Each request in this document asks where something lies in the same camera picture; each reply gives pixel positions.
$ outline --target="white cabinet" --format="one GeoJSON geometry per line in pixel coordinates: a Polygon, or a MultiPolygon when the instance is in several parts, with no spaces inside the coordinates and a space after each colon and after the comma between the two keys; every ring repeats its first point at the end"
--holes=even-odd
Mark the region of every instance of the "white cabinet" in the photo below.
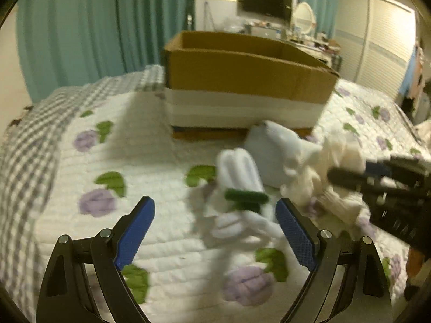
{"type": "Polygon", "coordinates": [[[415,12],[394,0],[339,0],[340,75],[395,98],[416,36],[415,12]]]}

